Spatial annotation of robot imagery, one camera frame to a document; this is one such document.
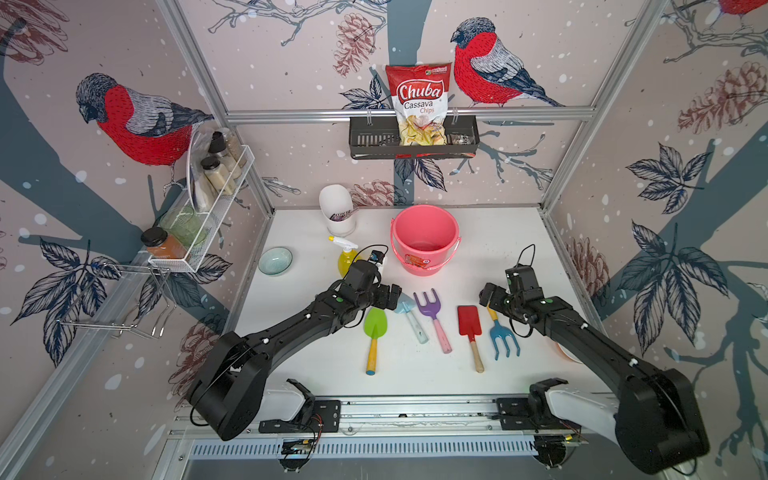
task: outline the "chip bag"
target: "chip bag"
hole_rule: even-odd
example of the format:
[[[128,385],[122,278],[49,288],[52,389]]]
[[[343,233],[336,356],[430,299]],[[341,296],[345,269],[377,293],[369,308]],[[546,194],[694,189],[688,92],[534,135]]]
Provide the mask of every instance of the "chip bag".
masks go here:
[[[397,113],[401,145],[445,145],[451,64],[393,67],[386,76]]]

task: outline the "black lid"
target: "black lid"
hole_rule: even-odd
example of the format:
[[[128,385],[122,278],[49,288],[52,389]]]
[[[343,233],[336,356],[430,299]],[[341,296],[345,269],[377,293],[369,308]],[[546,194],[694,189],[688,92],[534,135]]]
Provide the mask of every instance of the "black lid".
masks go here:
[[[220,131],[214,132],[214,137],[210,141],[210,147],[208,147],[209,154],[217,154],[227,149],[227,139]]]
[[[147,247],[162,245],[167,238],[168,232],[160,227],[148,228],[141,234],[141,242]]]
[[[214,168],[221,165],[221,162],[218,158],[211,155],[210,157],[205,157],[203,161],[200,162],[200,165],[203,170],[213,170]]]

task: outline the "black metal basket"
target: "black metal basket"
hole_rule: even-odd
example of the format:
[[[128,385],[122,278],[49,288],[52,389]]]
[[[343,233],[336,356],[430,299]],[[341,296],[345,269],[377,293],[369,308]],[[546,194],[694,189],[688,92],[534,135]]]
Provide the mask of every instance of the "black metal basket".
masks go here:
[[[367,117],[349,119],[349,154],[356,160],[394,160],[396,158],[472,158],[478,150],[478,122],[474,115],[459,115],[456,122],[448,115],[443,121],[445,136],[466,135],[473,144],[465,145],[399,145],[400,130],[395,117]]]

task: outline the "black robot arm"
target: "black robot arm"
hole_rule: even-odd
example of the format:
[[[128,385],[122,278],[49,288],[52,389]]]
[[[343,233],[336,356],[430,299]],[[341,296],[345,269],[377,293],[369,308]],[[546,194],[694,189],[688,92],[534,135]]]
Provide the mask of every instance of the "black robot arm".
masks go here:
[[[486,283],[480,304],[550,337],[605,382],[619,400],[616,440],[636,467],[654,474],[709,452],[688,378],[636,358],[589,326],[563,299],[545,297],[531,266],[518,264],[505,272],[510,292]]]
[[[397,307],[400,287],[392,285],[390,290],[380,283],[376,262],[382,257],[374,251],[371,261],[357,260],[343,280],[275,326],[245,337],[228,332],[219,338],[185,398],[222,440],[233,439],[251,423],[259,412],[267,376],[283,360],[351,323],[369,306]]]

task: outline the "bullfinch illustration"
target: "bullfinch illustration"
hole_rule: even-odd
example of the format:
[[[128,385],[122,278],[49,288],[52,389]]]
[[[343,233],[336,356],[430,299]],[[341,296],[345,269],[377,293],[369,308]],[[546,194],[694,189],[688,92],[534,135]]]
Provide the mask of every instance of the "bullfinch illustration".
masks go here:
[[[214,118],[159,95],[140,94],[102,73],[84,78],[76,98],[86,123],[96,120],[127,156],[145,165],[172,166],[189,147],[192,125]]]
[[[699,5],[700,3],[704,3],[707,1],[709,0],[694,0],[691,3],[682,5],[680,7],[680,10],[685,10],[687,8],[693,7],[695,5]],[[744,15],[751,12],[755,8],[762,7],[763,5],[768,3],[768,0],[713,0],[712,3],[717,3],[717,6],[720,9],[720,11],[717,13],[717,17],[710,24],[710,26],[707,27],[707,30],[713,30],[715,23],[718,20],[720,20],[720,17],[722,17],[723,15],[739,15],[739,22],[741,22],[741,28],[739,28],[739,30],[737,31],[741,31],[741,30],[744,30],[745,28],[752,28],[751,25],[744,24]]]
[[[453,32],[455,63],[453,74],[458,87],[475,104],[498,104],[512,98],[538,98],[553,107],[552,100],[523,68],[523,62],[502,44],[496,27],[487,18],[464,20]]]

